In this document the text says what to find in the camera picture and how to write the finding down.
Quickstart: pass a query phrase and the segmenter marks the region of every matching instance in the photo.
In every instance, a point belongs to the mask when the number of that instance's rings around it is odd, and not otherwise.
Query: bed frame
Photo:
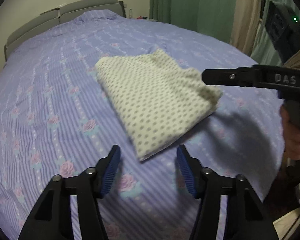
[[[54,26],[71,21],[86,11],[105,9],[126,17],[123,2],[118,0],[81,0],[42,13],[40,16],[22,25],[8,37],[4,46],[5,59],[7,60],[11,52],[29,38],[43,33]]]

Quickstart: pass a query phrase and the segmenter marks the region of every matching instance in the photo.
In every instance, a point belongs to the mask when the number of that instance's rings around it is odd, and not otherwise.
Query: finger
[[[285,147],[287,150],[290,150],[291,152],[300,154],[300,142],[286,140]]]
[[[287,109],[284,107],[284,105],[281,105],[280,107],[280,115],[282,117],[282,121],[289,122],[290,117]]]
[[[300,153],[291,151],[289,149],[286,149],[285,152],[286,152],[287,157],[289,157],[290,159],[295,160],[295,161],[300,160]]]
[[[292,140],[300,142],[300,129],[290,122],[282,122],[283,138],[285,140]]]

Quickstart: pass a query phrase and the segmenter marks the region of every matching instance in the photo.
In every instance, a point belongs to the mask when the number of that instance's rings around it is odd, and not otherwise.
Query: white towel
[[[221,90],[163,50],[103,57],[95,68],[140,161],[172,144],[216,109]]]

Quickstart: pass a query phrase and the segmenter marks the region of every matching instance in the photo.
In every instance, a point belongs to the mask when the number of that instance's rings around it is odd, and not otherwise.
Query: black handle
[[[300,128],[300,101],[285,100],[284,106],[289,113],[290,122]],[[288,160],[287,173],[292,178],[300,179],[300,160]]]

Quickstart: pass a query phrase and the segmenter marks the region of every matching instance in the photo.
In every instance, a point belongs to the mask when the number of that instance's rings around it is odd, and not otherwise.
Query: plastic bottle
[[[132,9],[129,10],[129,19],[132,19]]]

